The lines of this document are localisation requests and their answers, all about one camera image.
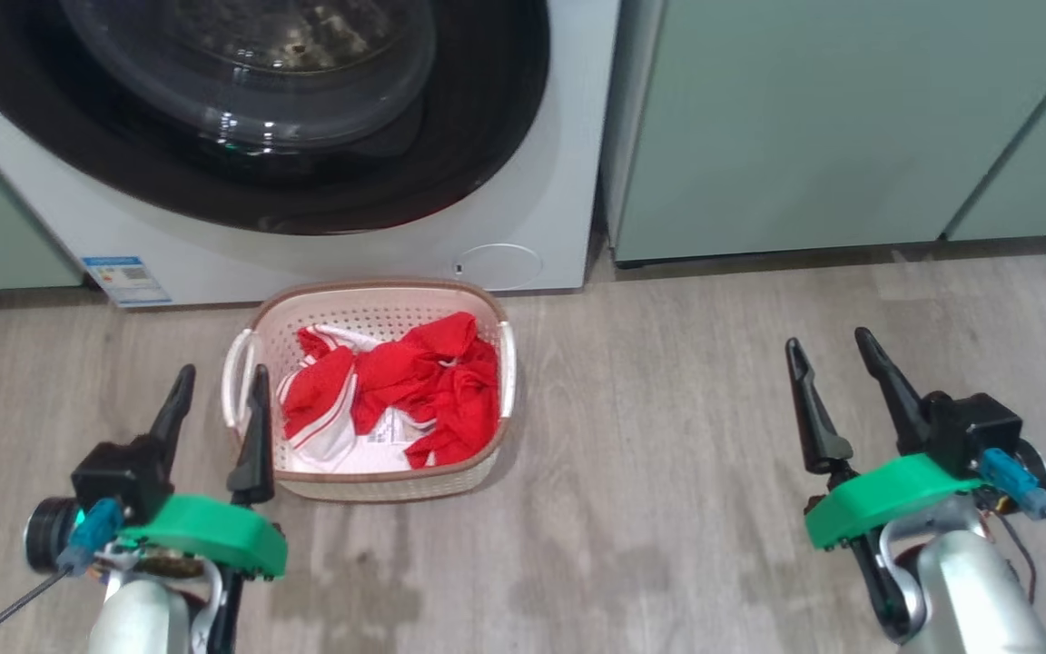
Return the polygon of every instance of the washing machine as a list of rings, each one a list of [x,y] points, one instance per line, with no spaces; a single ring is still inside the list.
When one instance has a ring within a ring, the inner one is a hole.
[[[619,0],[0,0],[0,171],[121,307],[582,286]]]

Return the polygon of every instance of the basket rim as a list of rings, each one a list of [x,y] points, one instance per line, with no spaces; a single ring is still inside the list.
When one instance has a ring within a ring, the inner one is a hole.
[[[433,290],[452,290],[460,291],[461,293],[469,293],[476,295],[479,299],[486,303],[487,307],[494,311],[495,318],[499,320],[499,324],[503,324],[507,321],[506,311],[503,311],[503,307],[499,303],[498,299],[494,297],[493,294],[486,292],[486,290],[481,289],[481,287],[475,285],[469,285],[465,281],[449,280],[448,278],[418,278],[418,277],[407,277],[407,278],[365,278],[364,280],[345,280],[345,281],[325,281],[316,283],[316,285],[303,285],[294,286],[291,289],[286,289],[281,293],[273,295],[272,298],[267,299],[262,302],[258,307],[257,313],[249,319],[249,330],[256,334],[257,326],[260,324],[262,319],[271,310],[278,307],[279,303],[286,302],[287,300],[299,297],[299,295],[316,294],[316,293],[326,293],[327,291],[354,291],[354,290],[365,290],[365,289],[433,289]],[[273,389],[269,389],[270,396],[273,393]],[[486,457],[494,454],[495,451],[499,449],[499,445],[502,444],[503,437],[506,434],[506,428],[509,426],[510,418],[500,418],[499,427],[495,430],[495,435],[492,436],[491,443],[486,444],[478,454],[468,458],[465,460],[460,460],[457,464],[451,465],[435,465],[431,468],[418,468],[417,471],[399,471],[399,472],[360,472],[360,473],[342,473],[341,475],[335,475],[332,472],[289,472],[289,471],[278,471],[277,466],[273,465],[273,477],[279,481],[306,481],[308,483],[337,483],[337,484],[360,484],[360,483],[388,483],[389,481],[408,481],[414,479],[427,479],[430,477],[438,477],[444,475],[451,475],[456,472],[465,472],[470,469],[477,467],[486,459]],[[236,430],[230,430],[232,433],[233,442],[233,459],[240,455],[241,448],[244,447],[245,439],[242,437]]]

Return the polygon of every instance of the blue connector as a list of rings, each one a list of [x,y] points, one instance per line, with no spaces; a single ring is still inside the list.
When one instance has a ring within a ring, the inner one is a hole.
[[[71,532],[67,546],[63,547],[63,551],[54,560],[55,566],[61,570],[71,568],[71,577],[83,576],[95,563],[96,551],[115,540],[120,526],[123,526],[123,508],[120,502],[111,498],[96,501],[84,521]]]
[[[1046,514],[1046,490],[1039,488],[1036,475],[1000,448],[993,447],[983,452],[979,476],[1016,500],[1022,512],[1032,520],[1042,520]]]

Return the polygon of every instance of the gray wood flooring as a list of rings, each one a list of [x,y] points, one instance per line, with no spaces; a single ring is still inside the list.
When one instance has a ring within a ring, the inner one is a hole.
[[[241,651],[893,651],[850,556],[802,534],[822,480],[801,470],[781,346],[801,338],[863,471],[895,448],[859,324],[918,389],[1016,409],[1046,455],[1046,255],[705,272],[598,265],[582,293],[505,298],[523,397],[491,483],[406,506],[279,493],[290,574],[246,592]],[[0,609],[38,582],[20,550],[33,505],[70,492],[92,444],[145,430],[188,361],[175,479],[224,496],[217,377],[251,312],[0,295]],[[1020,528],[1046,621],[1046,528]],[[0,651],[83,651],[101,595],[62,583],[0,628]]]

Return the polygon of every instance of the white handle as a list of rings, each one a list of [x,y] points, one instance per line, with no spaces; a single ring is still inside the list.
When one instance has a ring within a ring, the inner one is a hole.
[[[237,334],[224,357],[224,373],[221,375],[221,412],[224,425],[245,434],[249,423],[249,389],[252,386],[252,369],[257,360],[257,343],[252,330]]]
[[[510,323],[499,323],[499,416],[510,418],[515,409],[515,332]]]

